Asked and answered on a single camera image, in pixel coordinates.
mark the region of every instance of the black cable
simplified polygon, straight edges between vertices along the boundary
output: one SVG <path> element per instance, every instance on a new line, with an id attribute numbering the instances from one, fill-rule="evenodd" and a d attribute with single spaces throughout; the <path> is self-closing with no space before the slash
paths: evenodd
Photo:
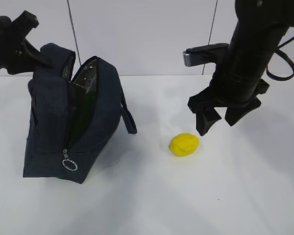
<path id="1" fill-rule="evenodd" d="M 289 40 L 287 40 L 286 42 L 282 43 L 280 46 L 278 46 L 277 51 L 275 52 L 278 56 L 280 56 L 282 59 L 284 59 L 288 63 L 288 65 L 291 67 L 291 69 L 293 71 L 292 75 L 290 75 L 288 77 L 279 77 L 279 76 L 272 74 L 267 67 L 267 75 L 269 78 L 276 80 L 276 81 L 288 81 L 294 77 L 294 63 L 293 63 L 293 61 L 288 57 L 288 55 L 286 53 L 284 53 L 283 51 L 280 50 L 282 47 L 286 46 L 287 44 L 289 44 L 292 41 L 294 41 L 294 36 L 292 38 L 290 38 Z"/>

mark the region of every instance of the bag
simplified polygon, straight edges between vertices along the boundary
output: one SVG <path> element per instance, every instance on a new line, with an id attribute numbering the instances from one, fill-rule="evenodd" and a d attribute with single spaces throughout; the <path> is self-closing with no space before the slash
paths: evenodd
<path id="1" fill-rule="evenodd" d="M 116 68 L 87 60 L 71 80 L 75 53 L 55 44 L 41 48 L 53 69 L 37 67 L 28 83 L 32 99 L 23 177 L 57 177 L 83 183 L 121 116 L 137 129 Z"/>

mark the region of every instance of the lemon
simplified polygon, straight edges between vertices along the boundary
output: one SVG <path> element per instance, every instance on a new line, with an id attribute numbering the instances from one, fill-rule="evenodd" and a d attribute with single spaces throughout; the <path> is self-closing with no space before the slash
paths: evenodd
<path id="1" fill-rule="evenodd" d="M 180 134 L 173 138 L 170 150 L 178 157 L 185 157 L 194 153 L 199 146 L 199 138 L 191 134 Z"/>

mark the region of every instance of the bag handle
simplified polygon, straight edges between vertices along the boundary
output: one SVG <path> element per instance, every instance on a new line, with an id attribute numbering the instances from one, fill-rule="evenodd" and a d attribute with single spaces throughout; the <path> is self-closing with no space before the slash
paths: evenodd
<path id="1" fill-rule="evenodd" d="M 135 121 L 134 121 L 132 114 L 129 112 L 129 110 L 127 108 L 123 91 L 122 91 L 122 97 L 121 97 L 121 104 L 122 104 L 121 114 L 122 114 L 126 129 L 127 129 L 127 132 L 129 134 L 137 134 L 136 124 L 135 124 Z"/>

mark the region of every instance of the robotic arm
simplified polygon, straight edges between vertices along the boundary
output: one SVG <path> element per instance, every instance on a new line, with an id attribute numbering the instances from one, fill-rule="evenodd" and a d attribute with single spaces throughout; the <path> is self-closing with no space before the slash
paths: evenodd
<path id="1" fill-rule="evenodd" d="M 5 68 L 14 75 L 34 71 L 37 65 L 52 68 L 51 60 L 25 38 L 38 24 L 36 16 L 27 11 L 14 21 L 0 16 L 0 69 Z"/>
<path id="2" fill-rule="evenodd" d="M 227 108 L 230 126 L 261 106 L 257 98 L 269 84 L 261 79 L 274 53 L 292 61 L 277 50 L 289 27 L 294 27 L 294 0 L 236 0 L 238 23 L 230 45 L 215 44 L 183 52 L 188 67 L 216 63 L 209 87 L 190 98 L 188 106 L 196 114 L 201 136 L 221 119 L 215 107 Z"/>

